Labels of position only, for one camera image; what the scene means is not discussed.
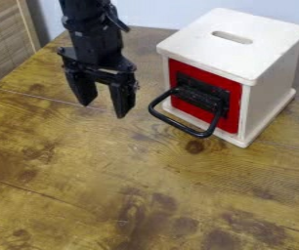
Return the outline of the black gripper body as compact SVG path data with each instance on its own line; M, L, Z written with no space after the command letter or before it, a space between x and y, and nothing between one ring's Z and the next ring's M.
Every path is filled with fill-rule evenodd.
M136 81L136 65L122 56L122 34L131 28L122 22L64 23L73 46L60 47L64 69L89 70L94 83L105 85Z

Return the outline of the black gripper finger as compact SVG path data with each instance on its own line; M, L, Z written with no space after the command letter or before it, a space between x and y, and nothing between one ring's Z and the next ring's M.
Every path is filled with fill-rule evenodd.
M69 68L65 69L65 76L80 104L88 106L97 97L96 76L89 70L80 71Z
M137 82L112 83L109 85L110 98L116 116L124 118L136 105Z

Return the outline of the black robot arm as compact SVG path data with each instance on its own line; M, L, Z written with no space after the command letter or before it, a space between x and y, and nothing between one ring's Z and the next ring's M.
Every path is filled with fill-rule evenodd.
M118 19L110 0L58 0L62 25L72 47L60 47L69 87L82 106L97 97L96 84L108 86L116 116L124 118L136 105L136 65L122 56L122 34L129 26Z

